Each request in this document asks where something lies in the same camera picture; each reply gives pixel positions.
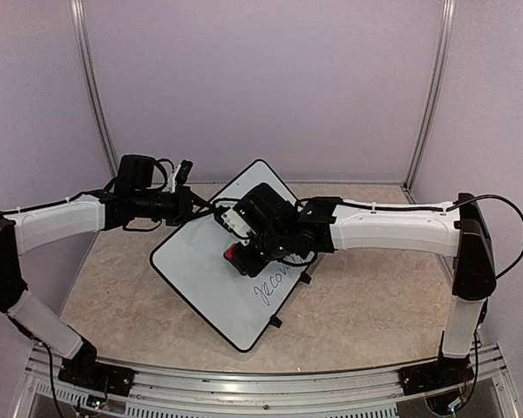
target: wall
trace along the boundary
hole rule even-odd
[[[523,0],[459,0],[445,79],[418,174],[420,202],[457,192],[498,193],[523,210]],[[501,203],[481,204],[500,271],[522,228]],[[485,324],[523,404],[523,261],[500,280]]]
[[[108,180],[80,69],[68,1],[0,0],[0,208],[61,199]],[[31,291],[56,312],[91,238],[23,257]],[[0,314],[0,418],[30,351]]]
[[[86,2],[118,155],[187,158],[229,180],[256,158],[285,179],[401,183],[442,0]]]

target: table surface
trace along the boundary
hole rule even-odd
[[[221,185],[192,188],[208,199]],[[406,202],[397,186],[290,188],[298,198]],[[112,230],[97,237],[62,318],[101,357],[193,370],[275,373],[377,367],[438,353],[450,290],[433,254],[380,249],[327,254],[311,284],[299,283],[282,307],[282,327],[269,327],[242,354],[151,268],[149,254],[172,231],[162,226],[152,233]]]

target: vertical metal post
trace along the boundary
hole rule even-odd
[[[114,177],[117,172],[119,160],[112,145],[111,136],[106,126],[105,114],[101,104],[100,96],[98,94],[97,80],[95,79],[95,72],[93,70],[93,62],[91,49],[89,45],[89,37],[87,35],[87,27],[85,25],[85,9],[83,0],[70,0],[71,18],[73,20],[74,29],[76,31],[76,41],[78,43],[79,55],[84,69],[85,83],[89,93],[93,115],[97,123],[98,133],[101,139],[103,152],[105,153],[106,162],[109,171]]]
[[[425,113],[418,131],[417,145],[415,146],[415,151],[412,154],[411,164],[404,182],[404,186],[408,192],[412,192],[412,188],[415,185],[418,169],[422,163],[422,157],[425,152],[426,143],[428,142],[428,138],[430,136],[431,124],[434,118],[434,112],[436,111],[436,106],[438,104],[442,78],[444,77],[445,63],[447,62],[447,51],[449,49],[450,38],[452,37],[454,11],[455,0],[444,0],[444,11],[442,14],[438,47],[436,49],[436,57],[434,59],[430,89],[428,90],[428,97],[426,99]]]

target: metal frame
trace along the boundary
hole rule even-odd
[[[444,78],[445,63],[447,62],[447,52],[452,37],[454,11],[455,0],[444,0],[444,12],[442,14],[442,24],[439,32],[438,48],[436,49],[436,57],[434,59],[432,79],[428,90],[428,97],[426,99],[425,112],[418,130],[417,144],[415,146],[415,151],[412,154],[409,171],[407,172],[407,177],[404,181],[404,186],[409,192],[412,191],[412,188],[415,185],[418,169],[420,168],[424,156],[426,143],[430,137],[431,124],[438,104],[442,79]]]
[[[128,398],[109,396],[118,413],[105,411],[105,414],[114,416],[395,417],[399,402],[422,397],[421,394],[403,395],[397,375],[400,365],[319,374],[231,374],[102,361],[131,367],[138,372]],[[60,363],[61,359],[55,355],[55,374],[58,374]],[[479,371],[480,381],[492,379],[498,388],[496,396],[503,416],[522,416],[498,346],[479,350]],[[13,417],[29,417],[38,395],[51,397],[49,379],[48,355],[41,347],[36,347],[18,390]],[[55,386],[58,399],[74,406],[78,398],[100,395],[62,381],[55,380]]]
[[[97,124],[98,134],[101,139],[103,152],[105,153],[106,163],[111,175],[116,176],[119,160],[112,144],[111,135],[106,126],[105,113],[103,105],[98,94],[97,80],[93,69],[91,48],[89,37],[87,35],[87,26],[85,24],[84,0],[70,0],[71,19],[76,32],[76,41],[78,43],[79,55],[84,69],[85,83],[89,93],[93,116]]]

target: beige marble tabletop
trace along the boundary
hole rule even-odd
[[[220,188],[193,185],[204,198]],[[290,188],[299,198],[406,201],[396,186]],[[376,367],[438,353],[450,291],[432,254],[364,249],[326,255],[311,284],[299,283],[282,307],[282,327],[269,327],[242,354],[149,265],[150,252],[172,230],[112,230],[95,241],[62,318],[100,356],[164,367],[269,373]]]

